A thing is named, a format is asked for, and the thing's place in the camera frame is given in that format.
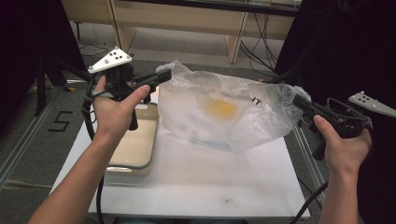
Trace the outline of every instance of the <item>transparent plastic bag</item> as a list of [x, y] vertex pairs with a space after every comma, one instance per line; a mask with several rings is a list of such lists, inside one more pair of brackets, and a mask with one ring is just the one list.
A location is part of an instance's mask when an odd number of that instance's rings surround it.
[[158, 109], [163, 127], [183, 139], [229, 151], [242, 151], [283, 137], [303, 111], [292, 104], [296, 92], [287, 84], [205, 71], [190, 71], [178, 61], [162, 65], [172, 79], [160, 85]]

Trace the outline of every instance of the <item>gray carpet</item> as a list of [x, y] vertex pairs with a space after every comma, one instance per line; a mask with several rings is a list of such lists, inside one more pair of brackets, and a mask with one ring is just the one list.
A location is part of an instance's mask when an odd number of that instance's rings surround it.
[[[84, 57], [87, 65], [94, 64], [98, 57]], [[136, 74], [150, 74], [164, 63], [133, 61]], [[201, 66], [196, 64], [186, 64], [190, 70], [204, 70], [228, 76], [244, 77], [253, 80], [262, 78], [263, 75], [252, 72], [250, 69], [222, 68], [214, 66]], [[70, 73], [65, 76], [77, 79]], [[57, 97], [49, 110], [49, 114], [39, 128], [33, 141], [24, 153], [21, 161], [16, 166], [9, 180], [18, 180], [23, 183], [32, 184], [8, 184], [0, 191], [0, 223], [26, 223], [40, 203], [48, 196], [50, 187], [53, 185], [59, 174], [64, 161], [73, 145], [78, 131], [82, 125], [83, 117], [80, 109], [85, 93], [86, 85], [76, 85], [74, 91], [64, 90]], [[9, 153], [16, 146], [24, 131], [30, 124], [35, 113], [35, 91], [27, 93], [19, 110], [15, 116], [10, 118], [7, 129], [3, 131], [0, 138], [0, 164], [3, 164]], [[56, 118], [65, 123], [55, 123]], [[295, 167], [297, 176], [305, 184], [315, 189], [311, 176], [306, 168], [301, 150], [291, 133], [285, 137], [291, 160]], [[302, 185], [305, 197], [310, 193]], [[315, 203], [309, 207], [312, 217], [304, 223], [317, 223], [320, 211]], [[265, 220], [250, 220], [251, 223], [288, 223], [285, 219], [267, 218]], [[86, 223], [94, 223], [87, 218]]]

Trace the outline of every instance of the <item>beige tray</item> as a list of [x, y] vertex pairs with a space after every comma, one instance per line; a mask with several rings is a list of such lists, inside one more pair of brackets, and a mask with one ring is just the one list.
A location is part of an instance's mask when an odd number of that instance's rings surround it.
[[152, 151], [157, 133], [157, 105], [136, 107], [138, 128], [127, 131], [107, 167], [108, 172], [126, 175], [147, 175], [151, 169]]

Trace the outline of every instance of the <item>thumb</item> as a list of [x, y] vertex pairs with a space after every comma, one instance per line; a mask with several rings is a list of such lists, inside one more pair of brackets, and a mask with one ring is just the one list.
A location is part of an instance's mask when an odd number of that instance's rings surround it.
[[340, 135], [338, 135], [334, 127], [323, 117], [315, 115], [314, 122], [327, 142], [334, 142], [340, 139]]
[[129, 109], [134, 109], [140, 101], [142, 101], [149, 94], [149, 85], [139, 87], [137, 90], [132, 92], [122, 103]]

